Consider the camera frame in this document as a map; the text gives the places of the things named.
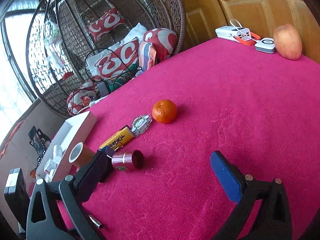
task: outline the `mandarin orange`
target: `mandarin orange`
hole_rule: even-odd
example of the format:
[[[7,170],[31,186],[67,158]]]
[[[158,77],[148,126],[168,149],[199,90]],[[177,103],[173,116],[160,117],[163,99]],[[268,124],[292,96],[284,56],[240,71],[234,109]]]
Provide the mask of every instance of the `mandarin orange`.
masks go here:
[[[152,109],[153,118],[159,123],[171,123],[177,116],[177,106],[171,100],[161,100]]]

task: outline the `door panel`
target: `door panel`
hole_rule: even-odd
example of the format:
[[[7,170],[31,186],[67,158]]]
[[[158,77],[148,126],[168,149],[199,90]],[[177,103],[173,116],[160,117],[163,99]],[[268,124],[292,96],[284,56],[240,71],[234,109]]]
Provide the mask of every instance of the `door panel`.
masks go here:
[[[252,32],[272,37],[276,24],[268,0],[221,0],[221,3],[228,21],[237,19]]]
[[[227,25],[218,0],[183,0],[187,31],[183,49],[217,37],[215,29]]]
[[[320,27],[303,0],[219,0],[228,22],[234,18],[242,26],[264,37],[273,37],[277,26],[290,23],[298,30],[303,54],[320,63]]]

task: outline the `orange strap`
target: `orange strap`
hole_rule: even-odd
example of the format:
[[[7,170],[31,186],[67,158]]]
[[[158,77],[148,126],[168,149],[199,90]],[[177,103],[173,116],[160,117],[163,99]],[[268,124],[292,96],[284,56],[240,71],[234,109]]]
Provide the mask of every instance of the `orange strap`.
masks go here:
[[[253,37],[253,38],[257,39],[257,40],[260,40],[260,39],[261,39],[260,36],[257,35],[257,34],[255,34],[255,33],[250,32],[250,34],[251,34],[251,37]],[[246,46],[252,46],[252,45],[256,44],[256,42],[253,41],[253,40],[244,41],[243,39],[241,39],[241,38],[239,38],[239,37],[237,37],[237,36],[233,36],[233,37],[234,37],[237,41],[239,41],[241,44],[246,45]]]
[[[10,134],[8,140],[7,140],[7,143],[4,145],[3,150],[0,152],[0,159],[1,159],[2,155],[4,155],[5,150],[7,149],[8,145],[9,145],[9,142],[11,141],[11,139],[13,138],[15,133],[18,131],[19,127],[22,125],[23,122],[24,122],[24,119],[21,120],[20,122],[18,122],[16,127],[12,130],[12,132],[11,132],[11,134]]]

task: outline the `screw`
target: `screw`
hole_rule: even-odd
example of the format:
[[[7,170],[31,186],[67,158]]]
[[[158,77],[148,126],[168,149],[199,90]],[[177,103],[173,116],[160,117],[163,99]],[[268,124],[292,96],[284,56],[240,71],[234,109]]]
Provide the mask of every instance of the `screw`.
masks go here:
[[[89,218],[91,219],[91,221],[95,224],[95,226],[97,228],[102,228],[103,227],[103,225],[98,220],[96,220],[92,215],[89,215]]]
[[[281,184],[282,183],[282,180],[279,179],[279,178],[276,178],[275,181],[276,181],[277,184]]]
[[[38,179],[37,180],[37,185],[41,185],[43,183],[43,179]]]
[[[65,176],[65,178],[64,178],[65,181],[72,181],[72,179],[73,179],[73,176],[72,176],[72,175],[67,175],[67,176]]]
[[[253,180],[253,176],[250,175],[250,174],[245,175],[244,178],[245,178],[247,181],[252,181],[252,180]]]

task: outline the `hanging egg chair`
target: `hanging egg chair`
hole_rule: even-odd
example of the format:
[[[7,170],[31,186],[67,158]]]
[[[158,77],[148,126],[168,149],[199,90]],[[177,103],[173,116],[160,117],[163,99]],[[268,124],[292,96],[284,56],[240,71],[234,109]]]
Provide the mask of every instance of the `hanging egg chair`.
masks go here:
[[[125,23],[94,39],[88,25],[112,8]],[[138,23],[147,30],[174,31],[172,55],[181,51],[186,30],[181,0],[41,0],[26,44],[28,74],[38,97],[56,114],[70,117],[68,96],[91,78],[87,55],[120,42]]]

